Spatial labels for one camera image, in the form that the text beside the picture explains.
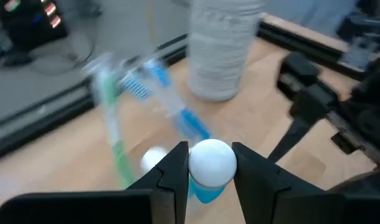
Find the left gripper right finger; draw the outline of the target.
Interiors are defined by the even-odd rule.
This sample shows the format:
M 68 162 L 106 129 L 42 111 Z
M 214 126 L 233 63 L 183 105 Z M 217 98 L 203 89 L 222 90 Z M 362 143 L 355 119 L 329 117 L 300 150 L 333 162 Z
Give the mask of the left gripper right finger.
M 246 223 L 380 224 L 380 169 L 323 190 L 240 142 L 235 188 Z

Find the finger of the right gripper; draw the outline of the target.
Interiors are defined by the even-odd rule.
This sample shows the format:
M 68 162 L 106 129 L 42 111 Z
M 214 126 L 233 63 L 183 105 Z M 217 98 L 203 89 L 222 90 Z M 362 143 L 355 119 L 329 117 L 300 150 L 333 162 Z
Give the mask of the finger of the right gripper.
M 317 84 L 302 88 L 294 96 L 293 104 L 288 112 L 293 121 L 283 138 L 268 155 L 268 159 L 278 162 L 331 111 L 335 104 L 336 92 L 333 90 Z
M 320 69 L 302 53 L 291 52 L 280 62 L 277 74 L 277 89 L 282 93 L 296 93 L 291 89 L 291 82 L 297 81 L 304 86 L 314 84 L 320 74 Z

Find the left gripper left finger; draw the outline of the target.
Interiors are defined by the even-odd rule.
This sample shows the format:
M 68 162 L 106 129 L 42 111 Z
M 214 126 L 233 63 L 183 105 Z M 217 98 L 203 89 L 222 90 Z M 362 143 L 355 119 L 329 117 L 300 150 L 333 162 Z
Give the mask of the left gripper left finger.
M 15 196 L 0 206 L 0 223 L 184 223 L 188 156 L 188 143 L 178 143 L 125 190 Z

